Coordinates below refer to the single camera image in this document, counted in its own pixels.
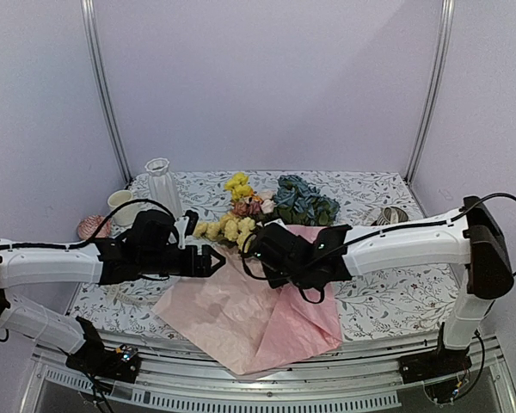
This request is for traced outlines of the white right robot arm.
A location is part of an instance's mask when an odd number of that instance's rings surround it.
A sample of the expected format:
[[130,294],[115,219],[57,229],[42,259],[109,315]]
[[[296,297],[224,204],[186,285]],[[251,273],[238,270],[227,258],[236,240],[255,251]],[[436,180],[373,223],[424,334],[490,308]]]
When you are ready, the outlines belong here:
[[445,375],[461,359],[489,306],[514,285],[505,238],[482,199],[464,198],[459,209],[412,222],[381,226],[322,228],[312,241],[280,221],[265,225],[243,244],[243,259],[260,261],[270,287],[294,285],[324,299],[330,282],[379,270],[429,264],[458,264],[464,284],[441,328],[441,345],[427,367]]

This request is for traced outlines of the cream printed ribbon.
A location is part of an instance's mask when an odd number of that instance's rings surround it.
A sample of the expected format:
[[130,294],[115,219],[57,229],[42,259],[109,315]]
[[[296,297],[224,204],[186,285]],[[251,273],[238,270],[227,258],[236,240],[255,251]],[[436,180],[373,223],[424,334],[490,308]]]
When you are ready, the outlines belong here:
[[119,286],[105,287],[107,300],[119,301],[128,305],[154,305],[159,298],[157,296],[139,296],[123,293]]

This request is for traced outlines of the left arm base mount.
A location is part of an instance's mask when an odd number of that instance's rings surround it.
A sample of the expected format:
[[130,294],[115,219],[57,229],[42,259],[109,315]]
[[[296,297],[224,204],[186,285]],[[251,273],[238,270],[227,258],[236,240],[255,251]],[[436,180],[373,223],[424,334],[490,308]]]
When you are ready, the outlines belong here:
[[81,324],[84,342],[77,352],[67,356],[65,365],[90,376],[134,384],[141,366],[138,350],[127,344],[107,349],[89,320],[76,320]]

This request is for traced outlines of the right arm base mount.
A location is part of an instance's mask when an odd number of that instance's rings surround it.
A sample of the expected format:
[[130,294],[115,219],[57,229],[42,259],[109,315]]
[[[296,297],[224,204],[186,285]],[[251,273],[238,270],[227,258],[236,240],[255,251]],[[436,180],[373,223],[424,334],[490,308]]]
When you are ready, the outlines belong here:
[[469,347],[448,348],[444,343],[443,333],[440,332],[434,350],[398,358],[398,371],[404,384],[462,372],[472,366],[469,349]]

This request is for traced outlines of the pink wrapping paper sheet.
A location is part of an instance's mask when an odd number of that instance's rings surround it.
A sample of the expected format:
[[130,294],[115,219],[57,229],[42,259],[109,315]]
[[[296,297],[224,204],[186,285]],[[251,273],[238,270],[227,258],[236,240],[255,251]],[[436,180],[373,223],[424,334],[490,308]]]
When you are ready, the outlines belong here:
[[331,287],[305,302],[292,285],[272,289],[260,263],[252,277],[233,248],[220,247],[226,264],[207,279],[182,278],[154,304],[152,313],[237,375],[304,361],[342,343]]

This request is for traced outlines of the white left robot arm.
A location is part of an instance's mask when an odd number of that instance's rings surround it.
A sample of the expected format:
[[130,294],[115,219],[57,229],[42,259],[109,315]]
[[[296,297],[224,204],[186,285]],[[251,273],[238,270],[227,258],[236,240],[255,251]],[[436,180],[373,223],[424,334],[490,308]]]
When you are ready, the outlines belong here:
[[147,210],[117,237],[78,244],[0,239],[0,329],[76,354],[92,373],[104,373],[111,357],[92,323],[62,316],[13,294],[12,288],[60,282],[112,286],[150,275],[209,278],[224,266],[225,258],[209,245],[187,244],[197,218],[192,211],[174,219]]

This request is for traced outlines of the blue flower bunch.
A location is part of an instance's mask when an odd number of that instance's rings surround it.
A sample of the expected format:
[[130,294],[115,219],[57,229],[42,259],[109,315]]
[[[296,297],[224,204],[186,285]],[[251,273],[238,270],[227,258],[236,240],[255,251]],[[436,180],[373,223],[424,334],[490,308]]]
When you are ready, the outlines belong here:
[[340,211],[338,201],[295,175],[278,179],[273,202],[273,216],[288,225],[330,226]]

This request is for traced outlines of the pink flower bouquet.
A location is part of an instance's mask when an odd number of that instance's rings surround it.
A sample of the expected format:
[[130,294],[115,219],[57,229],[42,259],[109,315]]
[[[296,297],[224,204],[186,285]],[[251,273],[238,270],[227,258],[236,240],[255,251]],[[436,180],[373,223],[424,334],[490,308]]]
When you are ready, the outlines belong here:
[[250,185],[250,177],[237,172],[224,185],[230,193],[229,212],[217,221],[201,221],[193,232],[196,238],[236,246],[239,251],[249,249],[248,237],[260,224],[276,220],[273,216],[273,196],[278,190],[256,192]]

